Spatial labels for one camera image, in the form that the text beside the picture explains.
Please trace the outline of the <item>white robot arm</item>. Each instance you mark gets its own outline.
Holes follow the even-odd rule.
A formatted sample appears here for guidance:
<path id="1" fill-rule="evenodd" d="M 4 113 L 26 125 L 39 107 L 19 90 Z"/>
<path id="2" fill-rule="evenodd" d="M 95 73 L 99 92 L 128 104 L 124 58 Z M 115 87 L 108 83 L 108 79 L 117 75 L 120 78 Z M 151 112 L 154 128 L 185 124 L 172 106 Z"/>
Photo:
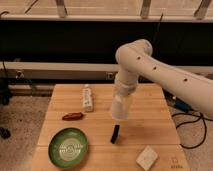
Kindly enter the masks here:
<path id="1" fill-rule="evenodd" d="M 213 119 L 213 80 L 162 63 L 152 57 L 149 41 L 140 39 L 120 46 L 115 54 L 118 73 L 111 114 L 115 120 L 128 118 L 125 100 L 143 76 Z"/>

